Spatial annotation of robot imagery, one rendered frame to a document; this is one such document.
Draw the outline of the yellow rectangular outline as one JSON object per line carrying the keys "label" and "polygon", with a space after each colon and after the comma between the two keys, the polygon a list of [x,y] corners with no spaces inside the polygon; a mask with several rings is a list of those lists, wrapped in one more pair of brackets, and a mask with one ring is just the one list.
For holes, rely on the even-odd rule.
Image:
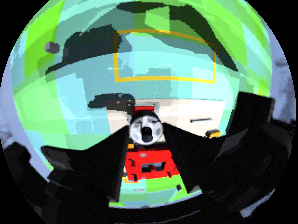
{"label": "yellow rectangular outline", "polygon": [[[117,47],[118,47],[118,43],[117,43],[117,35],[118,34],[126,34],[126,32],[136,32],[136,34],[141,34],[141,32],[154,32],[154,34],[170,34],[170,35],[180,35],[182,37],[188,37],[188,39],[193,39],[193,40],[198,40],[198,41],[202,41],[202,43],[206,43],[206,44],[210,44],[213,45],[213,65],[214,65],[214,76],[213,76],[213,81],[212,80],[205,80],[205,79],[197,79],[197,77],[176,77],[176,76],[140,76],[140,77],[118,77],[118,53],[117,53]],[[214,45],[216,44],[212,44],[212,41],[208,41],[208,40],[204,40],[204,39],[200,39],[200,37],[194,37],[194,36],[190,36],[190,35],[184,35],[184,34],[177,34],[176,31],[165,31],[165,30],[134,30],[134,28],[132,28],[132,30],[121,30],[121,31],[114,31],[113,32],[113,63],[114,63],[114,75],[116,75],[116,77],[114,77],[114,81],[116,81],[116,83],[121,83],[121,81],[134,81],[134,80],[184,80],[184,81],[196,81],[196,83],[200,83],[200,81],[202,81],[202,83],[210,83],[210,84],[216,84],[216,47],[214,47]]]}

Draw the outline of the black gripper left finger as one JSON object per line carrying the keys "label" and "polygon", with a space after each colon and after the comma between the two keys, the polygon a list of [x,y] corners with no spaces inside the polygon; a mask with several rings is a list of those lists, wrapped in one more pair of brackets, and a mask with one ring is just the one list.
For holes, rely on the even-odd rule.
{"label": "black gripper left finger", "polygon": [[76,149],[63,149],[41,147],[45,160],[51,167],[60,168],[60,171],[73,173],[85,177],[94,188],[100,190],[109,202],[117,204],[120,201],[121,181],[124,179],[126,153],[129,148],[129,124],[118,131],[92,145],[84,151]]}

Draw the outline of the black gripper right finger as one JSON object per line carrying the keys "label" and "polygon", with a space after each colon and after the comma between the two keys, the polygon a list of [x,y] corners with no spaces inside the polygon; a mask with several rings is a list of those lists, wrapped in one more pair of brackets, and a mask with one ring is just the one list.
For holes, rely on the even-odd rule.
{"label": "black gripper right finger", "polygon": [[200,190],[200,184],[218,163],[222,153],[226,149],[229,151],[242,140],[245,141],[249,132],[249,128],[243,128],[218,136],[216,139],[214,137],[206,139],[204,136],[198,136],[197,133],[194,135],[166,121],[162,125],[164,125],[164,132],[162,132],[164,139],[188,194]]}

